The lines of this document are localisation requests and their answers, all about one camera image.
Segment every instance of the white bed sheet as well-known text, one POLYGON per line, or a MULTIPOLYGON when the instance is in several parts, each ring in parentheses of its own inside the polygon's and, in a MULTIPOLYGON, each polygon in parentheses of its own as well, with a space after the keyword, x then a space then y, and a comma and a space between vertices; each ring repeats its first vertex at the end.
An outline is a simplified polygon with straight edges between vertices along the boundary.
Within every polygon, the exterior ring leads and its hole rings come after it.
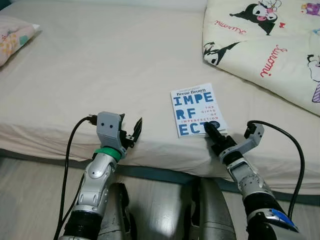
MULTIPOLYGON (((129 133, 142 133, 124 165, 229 178, 202 138, 178 138, 170 91, 212 83, 229 133, 242 141, 248 120, 284 128, 306 159, 301 194, 320 194, 320 118, 269 91, 202 61, 203 12, 100 3, 19 1, 1 15, 42 31, 0 68, 0 148, 62 159, 77 121, 101 111, 125 113, 129 133)), ((71 157, 99 147, 84 123, 71 157)), ((300 169, 294 145, 267 128, 246 157, 272 189, 292 193, 300 169)))

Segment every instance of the green ring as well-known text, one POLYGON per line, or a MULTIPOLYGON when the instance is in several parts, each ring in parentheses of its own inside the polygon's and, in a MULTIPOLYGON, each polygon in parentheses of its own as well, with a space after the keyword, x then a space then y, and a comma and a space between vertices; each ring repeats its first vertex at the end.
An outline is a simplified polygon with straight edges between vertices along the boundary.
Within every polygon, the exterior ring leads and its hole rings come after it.
POLYGON ((110 148, 110 147, 98 148, 97 150, 94 151, 94 153, 96 153, 96 154, 102 153, 102 154, 110 155, 111 157, 113 157, 116 160, 116 162, 119 162, 119 160, 121 159, 120 152, 118 152, 117 150, 110 148))

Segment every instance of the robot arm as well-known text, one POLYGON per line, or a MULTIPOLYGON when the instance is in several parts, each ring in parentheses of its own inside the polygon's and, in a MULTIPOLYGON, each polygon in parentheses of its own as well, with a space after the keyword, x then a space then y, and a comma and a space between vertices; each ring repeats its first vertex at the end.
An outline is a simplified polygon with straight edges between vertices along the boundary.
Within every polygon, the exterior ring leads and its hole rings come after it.
POLYGON ((249 240, 303 240, 294 223, 287 217, 275 196, 243 154, 256 147, 264 133, 261 124, 251 123, 240 144, 231 136, 222 136, 210 123, 204 129, 215 143, 211 148, 237 183, 247 216, 249 240))
POLYGON ((110 112, 91 116, 92 124, 97 126, 101 148, 95 151, 93 161, 85 169, 77 202, 59 240, 98 238, 108 202, 108 189, 114 180, 117 164, 126 157, 128 147, 134 146, 142 129, 140 118, 134 127, 134 133, 127 135, 121 129, 124 116, 110 112))

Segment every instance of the book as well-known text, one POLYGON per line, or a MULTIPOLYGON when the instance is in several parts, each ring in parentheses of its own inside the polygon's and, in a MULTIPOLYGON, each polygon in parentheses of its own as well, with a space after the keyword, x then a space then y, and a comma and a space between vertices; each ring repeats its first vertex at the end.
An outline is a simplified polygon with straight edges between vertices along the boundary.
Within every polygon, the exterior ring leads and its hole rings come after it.
POLYGON ((222 135, 228 133, 211 83, 171 91, 171 100, 179 138, 207 137, 205 122, 213 124, 222 135))

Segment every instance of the light wood floor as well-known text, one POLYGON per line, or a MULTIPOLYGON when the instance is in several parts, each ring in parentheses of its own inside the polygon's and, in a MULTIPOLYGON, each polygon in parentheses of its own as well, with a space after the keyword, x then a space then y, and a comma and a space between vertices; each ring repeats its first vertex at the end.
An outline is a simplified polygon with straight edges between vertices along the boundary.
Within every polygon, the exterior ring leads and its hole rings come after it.
MULTIPOLYGON (((82 170, 70 168, 66 206, 77 190, 82 170)), ((0 240, 51 240, 56 229, 63 168, 0 157, 0 240)), ((119 176, 130 197, 141 240, 182 238, 181 186, 119 176)), ((246 217, 239 194, 224 192, 238 240, 246 240, 246 217)), ((287 210, 289 203, 280 202, 287 210)), ((308 240, 320 240, 320 206, 297 204, 293 221, 308 240)))

